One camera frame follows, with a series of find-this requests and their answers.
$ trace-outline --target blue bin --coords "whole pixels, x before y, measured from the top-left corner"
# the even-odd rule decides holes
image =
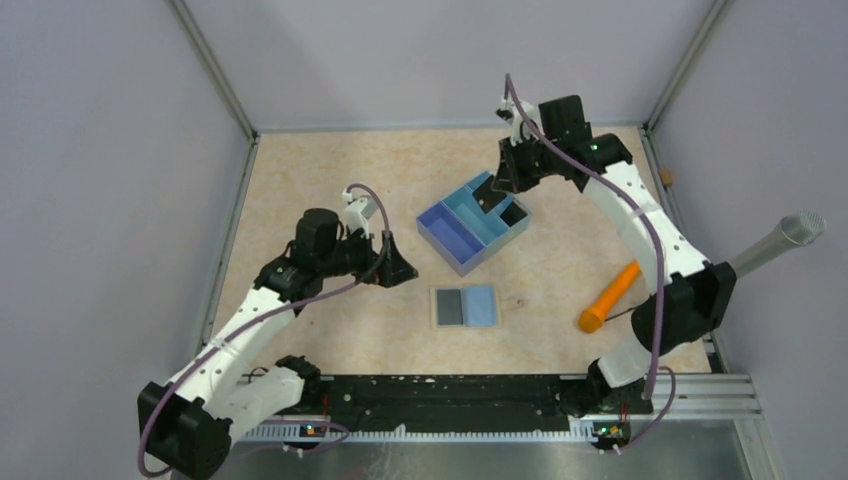
[[[418,232],[464,277],[527,229],[530,211],[507,194],[489,213],[477,205],[474,190],[484,171],[418,216]]]

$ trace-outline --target orange cylinder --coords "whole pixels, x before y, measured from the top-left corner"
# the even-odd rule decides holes
[[[612,307],[615,306],[616,303],[621,299],[624,295],[624,292],[630,288],[630,285],[633,285],[633,282],[636,280],[636,277],[642,271],[639,269],[639,264],[636,262],[631,263],[621,272],[618,277],[604,290],[604,293],[601,294],[600,298],[589,308],[583,310],[583,313],[580,315],[580,320],[577,324],[580,326],[580,330],[583,330],[586,333],[592,333],[595,330],[604,326],[604,322],[609,315]]]

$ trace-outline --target gray wall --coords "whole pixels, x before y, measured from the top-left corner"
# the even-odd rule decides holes
[[[740,281],[721,328],[793,478],[843,478],[848,450],[846,18],[843,0],[736,2],[657,133],[714,259],[797,209],[827,217],[815,244]]]
[[[163,1],[0,6],[3,478],[136,478],[246,142]]]
[[[189,0],[260,130],[500,125],[535,101],[642,121],[712,0]]]

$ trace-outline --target gray floor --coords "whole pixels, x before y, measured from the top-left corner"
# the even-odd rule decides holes
[[[749,479],[732,422],[667,421],[622,456],[586,444],[348,444],[299,460],[236,445],[215,479]]]

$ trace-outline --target wooden table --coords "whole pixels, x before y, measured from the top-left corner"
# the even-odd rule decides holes
[[[617,134],[654,191],[635,127]],[[263,135],[236,233],[214,331],[244,299],[259,269],[294,237],[304,210],[344,208],[342,190],[362,182],[380,195],[403,256],[420,277],[392,289],[359,286],[308,306],[271,339],[256,365],[306,355],[328,374],[581,373],[613,348],[629,314],[587,335],[580,312],[633,260],[615,228],[577,188],[548,178],[521,201],[533,212],[526,232],[464,278],[418,234],[416,217],[483,170],[494,170],[505,129],[366,131]],[[379,225],[379,215],[372,218]],[[331,279],[324,291],[350,281]],[[502,324],[438,329],[434,286],[494,284]],[[640,279],[613,314],[640,304]],[[703,344],[664,359],[677,372],[707,372]]]

